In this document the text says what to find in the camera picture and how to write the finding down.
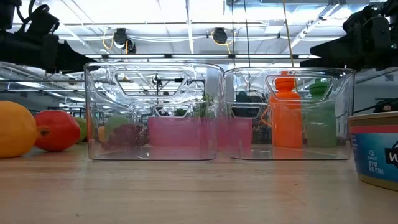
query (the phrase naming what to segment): blue label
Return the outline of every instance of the blue label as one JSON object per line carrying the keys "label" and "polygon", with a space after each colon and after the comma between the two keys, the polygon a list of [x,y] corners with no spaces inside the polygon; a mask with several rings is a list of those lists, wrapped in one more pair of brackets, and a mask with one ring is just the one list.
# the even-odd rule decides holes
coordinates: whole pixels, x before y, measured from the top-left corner
{"label": "blue label", "polygon": [[398,133],[352,134],[358,173],[398,182]]}

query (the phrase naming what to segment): yellow fruit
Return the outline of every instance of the yellow fruit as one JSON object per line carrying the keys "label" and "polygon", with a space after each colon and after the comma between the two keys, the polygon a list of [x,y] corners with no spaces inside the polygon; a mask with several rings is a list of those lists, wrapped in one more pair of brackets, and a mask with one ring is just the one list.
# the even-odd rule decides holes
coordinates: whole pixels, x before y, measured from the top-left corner
{"label": "yellow fruit", "polygon": [[10,101],[0,101],[0,158],[21,156],[36,141],[36,122],[25,107]]}
{"label": "yellow fruit", "polygon": [[105,127],[101,126],[98,128],[98,138],[100,142],[105,142]]}

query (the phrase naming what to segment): clear plastic bin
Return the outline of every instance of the clear plastic bin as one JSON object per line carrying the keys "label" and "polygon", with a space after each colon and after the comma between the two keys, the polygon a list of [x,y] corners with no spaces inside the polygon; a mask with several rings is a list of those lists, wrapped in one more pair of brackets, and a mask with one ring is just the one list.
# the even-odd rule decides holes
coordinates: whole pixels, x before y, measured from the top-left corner
{"label": "clear plastic bin", "polygon": [[227,71],[222,150],[236,159],[349,159],[353,75],[327,68]]}
{"label": "clear plastic bin", "polygon": [[91,159],[216,157],[222,68],[200,63],[89,63],[85,79]]}

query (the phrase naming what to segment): plastic bin handle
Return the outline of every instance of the plastic bin handle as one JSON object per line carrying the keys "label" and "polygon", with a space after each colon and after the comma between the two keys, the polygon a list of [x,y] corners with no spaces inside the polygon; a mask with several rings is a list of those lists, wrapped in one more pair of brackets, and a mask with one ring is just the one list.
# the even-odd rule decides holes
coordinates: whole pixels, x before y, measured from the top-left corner
{"label": "plastic bin handle", "polygon": [[181,85],[177,88],[177,90],[175,91],[175,94],[173,94],[173,95],[169,95],[169,96],[164,96],[164,95],[152,95],[152,96],[140,95],[140,96],[131,96],[131,95],[128,95],[128,94],[123,90],[123,87],[121,86],[120,82],[118,81],[118,78],[117,78],[118,75],[119,75],[118,73],[115,73],[115,74],[112,76],[112,80],[113,80],[113,82],[116,84],[116,86],[119,88],[119,91],[120,91],[120,93],[123,95],[123,97],[125,97],[125,98],[130,98],[130,99],[137,99],[137,98],[139,98],[139,99],[172,99],[172,98],[175,98],[175,97],[177,97],[177,96],[180,96],[180,91],[181,91],[182,87],[184,86],[184,84],[186,84],[186,82],[187,82],[187,76],[186,76],[186,75],[184,75],[183,78],[175,78],[175,81],[176,81],[176,82],[180,82]]}
{"label": "plastic bin handle", "polygon": [[[170,106],[170,105],[167,105],[167,106],[165,106],[165,105],[155,105],[154,106],[156,114],[158,115],[158,117],[161,117],[161,118],[184,118],[184,117],[186,117],[186,115],[187,115],[187,113],[188,113],[188,111],[190,110],[191,107],[192,107],[191,105],[173,105],[173,106]],[[185,110],[185,112],[181,116],[176,116],[176,115],[169,116],[169,115],[161,114],[160,113],[161,109],[158,109],[158,108],[170,108],[174,112],[176,112],[178,109],[182,109],[182,110]]]}
{"label": "plastic bin handle", "polygon": [[[280,99],[276,96],[275,92],[273,91],[272,86],[268,82],[268,78],[273,78],[273,80],[275,78],[294,78],[294,79],[296,79],[296,78],[314,78],[314,79],[329,78],[330,84],[329,84],[328,88],[326,89],[325,94],[320,99],[317,99],[317,100],[314,100],[314,99]],[[267,75],[265,83],[266,83],[268,89],[270,90],[271,94],[278,101],[301,102],[301,103],[319,103],[319,102],[326,100],[330,90],[332,89],[333,85],[335,84],[335,79],[331,76],[319,76],[319,75]]]}
{"label": "plastic bin handle", "polygon": [[[256,114],[252,114],[251,116],[241,116],[236,114],[237,112],[248,112],[250,109],[256,109]],[[234,118],[242,118],[242,119],[256,119],[260,113],[260,107],[258,106],[232,106],[231,107],[232,115]]]}

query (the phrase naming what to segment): red fruit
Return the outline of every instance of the red fruit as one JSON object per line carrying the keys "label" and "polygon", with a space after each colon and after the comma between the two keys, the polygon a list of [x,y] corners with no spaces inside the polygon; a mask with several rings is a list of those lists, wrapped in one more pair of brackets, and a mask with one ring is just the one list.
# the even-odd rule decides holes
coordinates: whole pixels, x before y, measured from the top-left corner
{"label": "red fruit", "polygon": [[35,146],[48,152],[60,152],[80,139],[79,124],[62,110],[44,110],[35,116],[38,136]]}

